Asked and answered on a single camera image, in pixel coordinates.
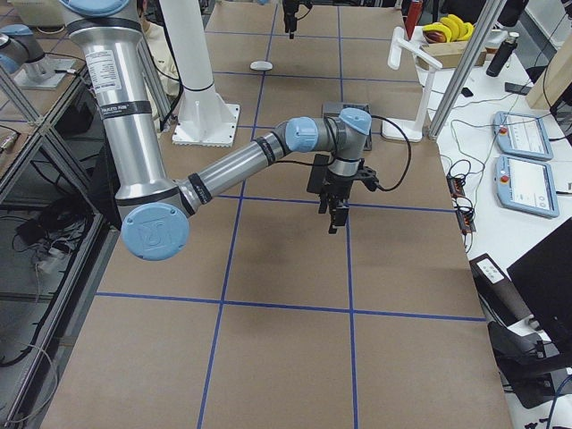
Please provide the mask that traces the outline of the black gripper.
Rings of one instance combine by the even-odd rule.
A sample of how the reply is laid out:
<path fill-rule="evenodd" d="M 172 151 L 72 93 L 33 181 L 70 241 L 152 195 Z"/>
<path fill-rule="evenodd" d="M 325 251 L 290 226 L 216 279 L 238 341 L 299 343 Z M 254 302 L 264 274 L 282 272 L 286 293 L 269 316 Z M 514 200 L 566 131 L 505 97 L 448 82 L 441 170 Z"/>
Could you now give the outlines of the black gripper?
<path fill-rule="evenodd" d="M 330 226 L 328 233 L 336 234 L 346 225 L 349 214 L 349 195 L 353 181 L 340 179 L 325 179 L 322 192 L 319 195 L 318 213 L 323 215 L 329 207 Z"/>
<path fill-rule="evenodd" d="M 297 13 L 299 12 L 299 7 L 302 4 L 307 8 L 307 13 L 299 18 Z M 305 18 L 312 10 L 312 7 L 313 4 L 310 0 L 282 0 L 284 32 L 289 36 L 294 36 L 297 31 L 298 21 Z"/>

